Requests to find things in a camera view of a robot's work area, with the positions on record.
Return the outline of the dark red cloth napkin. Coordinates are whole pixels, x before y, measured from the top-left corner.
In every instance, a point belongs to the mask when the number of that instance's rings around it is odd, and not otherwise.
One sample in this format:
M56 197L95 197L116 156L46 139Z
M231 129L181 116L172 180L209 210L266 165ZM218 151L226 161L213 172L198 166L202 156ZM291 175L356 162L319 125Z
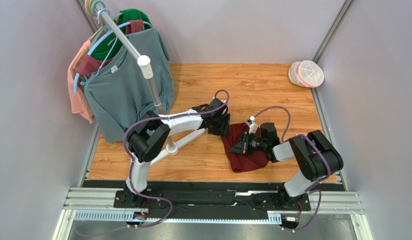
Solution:
M248 132L249 127L245 123L236 123L229 125L229 135L221 136L225 154L229 160L231 169L235 173L243 173L261 169L267 166L269 160L261 151L255 151L252 154L235 154L229 153L230 147L238 142L243 132Z

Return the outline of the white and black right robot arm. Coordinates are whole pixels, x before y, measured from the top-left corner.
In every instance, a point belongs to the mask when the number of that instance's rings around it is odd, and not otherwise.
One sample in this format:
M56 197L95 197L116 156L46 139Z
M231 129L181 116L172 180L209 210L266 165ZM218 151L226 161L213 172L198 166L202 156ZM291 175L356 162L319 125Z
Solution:
M297 161L299 170L284 182L276 196L277 204L283 209L294 207L317 184L343 168L342 157L320 130L285 142L280 141L272 122L261 124L260 132L260 135L242 132L228 152L245 157L261 153L272 163L292 158Z

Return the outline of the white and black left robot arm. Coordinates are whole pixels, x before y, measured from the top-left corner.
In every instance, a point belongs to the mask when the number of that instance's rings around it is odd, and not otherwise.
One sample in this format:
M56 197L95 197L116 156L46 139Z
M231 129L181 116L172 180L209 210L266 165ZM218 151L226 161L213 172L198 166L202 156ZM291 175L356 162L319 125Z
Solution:
M182 147L206 131L227 135L230 117L227 103L215 97L209 104L178 114L160 115L149 111L133 124L124 137L124 148L131 157L128 189L141 196L147 188L150 167L178 154Z

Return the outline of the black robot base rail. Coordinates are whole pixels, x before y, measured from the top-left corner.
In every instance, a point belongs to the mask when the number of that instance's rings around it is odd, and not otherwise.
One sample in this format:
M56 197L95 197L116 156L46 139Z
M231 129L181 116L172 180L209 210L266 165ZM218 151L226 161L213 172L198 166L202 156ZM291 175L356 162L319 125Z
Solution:
M90 180L81 193L69 194L67 204L87 210L84 220L123 221L131 227L160 223L272 223L313 209L312 196L289 198L283 184L251 182L150 181L142 195L121 181L104 188Z

